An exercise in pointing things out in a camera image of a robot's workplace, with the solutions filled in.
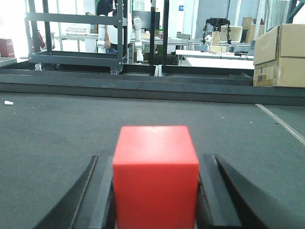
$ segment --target white table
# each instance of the white table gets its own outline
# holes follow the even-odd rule
[[[187,57],[188,64],[192,67],[209,68],[233,68],[233,69],[254,69],[253,61],[228,60],[228,59],[202,59]]]
[[[176,50],[176,55],[180,59],[180,56],[184,57],[197,57],[197,58],[209,58],[209,59],[228,59],[228,60],[253,60],[253,56],[242,55],[234,56],[233,52],[226,53],[211,53],[211,52],[201,52],[201,51],[192,51],[192,50]]]

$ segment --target cardboard box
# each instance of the cardboard box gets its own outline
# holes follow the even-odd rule
[[[304,47],[304,24],[282,24],[258,38],[253,85],[305,87]]]
[[[0,53],[1,57],[15,58],[14,46],[12,39],[0,38]]]
[[[243,18],[243,23],[242,27],[244,30],[247,30],[247,35],[245,42],[246,43],[251,43],[254,40],[254,35],[255,35],[255,28],[256,28],[256,19],[254,18]],[[265,31],[265,24],[263,19],[261,19],[260,25],[259,25],[259,31],[258,31],[258,37],[263,35]]]

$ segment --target small white object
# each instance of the small white object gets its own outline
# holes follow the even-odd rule
[[[11,102],[11,101],[7,101],[7,100],[5,100],[5,101],[4,101],[4,105],[14,105],[14,103],[13,103],[13,102]]]

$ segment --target red block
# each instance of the red block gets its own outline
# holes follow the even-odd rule
[[[191,229],[199,161],[186,126],[125,126],[113,159],[119,229]]]
[[[15,58],[13,41],[11,39],[0,39],[1,57]]]

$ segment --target black metal rack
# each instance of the black metal rack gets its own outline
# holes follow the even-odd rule
[[[117,16],[100,17],[88,15],[54,14],[49,13],[48,0],[42,0],[43,13],[37,13],[34,0],[25,0],[26,17],[25,27],[29,46],[29,62],[34,63],[56,63],[90,66],[107,66],[122,68],[127,63],[127,0],[118,0]],[[37,22],[44,21],[46,31],[47,50],[40,51],[39,34]],[[64,52],[53,51],[51,44],[50,22],[69,22],[69,23],[87,23],[87,24],[106,24],[114,25],[118,28],[118,53],[85,53],[85,52]],[[32,52],[32,38],[34,43],[34,52]]]

